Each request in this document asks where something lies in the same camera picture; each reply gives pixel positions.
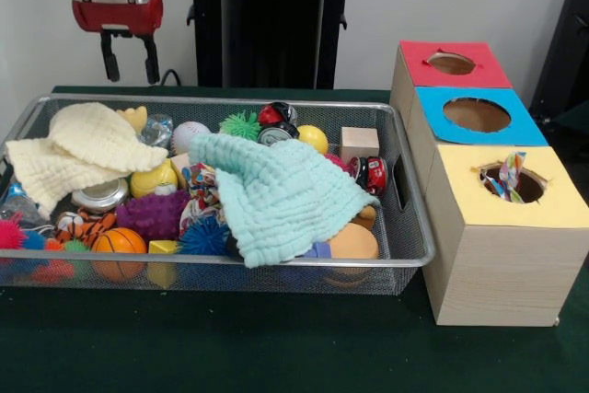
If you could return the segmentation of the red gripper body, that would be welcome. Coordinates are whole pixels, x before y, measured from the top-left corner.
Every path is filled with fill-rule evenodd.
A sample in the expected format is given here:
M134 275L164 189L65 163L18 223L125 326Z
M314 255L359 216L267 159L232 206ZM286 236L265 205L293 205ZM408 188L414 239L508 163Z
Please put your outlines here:
M143 36L160 28L163 0L72 0L72 9L85 32L124 31Z

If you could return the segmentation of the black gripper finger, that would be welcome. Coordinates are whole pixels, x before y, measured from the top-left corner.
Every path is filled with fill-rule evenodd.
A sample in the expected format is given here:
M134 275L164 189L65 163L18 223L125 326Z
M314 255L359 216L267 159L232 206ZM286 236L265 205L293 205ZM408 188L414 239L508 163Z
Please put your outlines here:
M107 78L111 82L119 82L121 79L119 66L111 48L111 35L108 32L100 33L100 49Z
M157 48L152 34L139 35L138 38L143 42L146 51L144 62L147 82L154 85L160 81L159 64L157 57Z

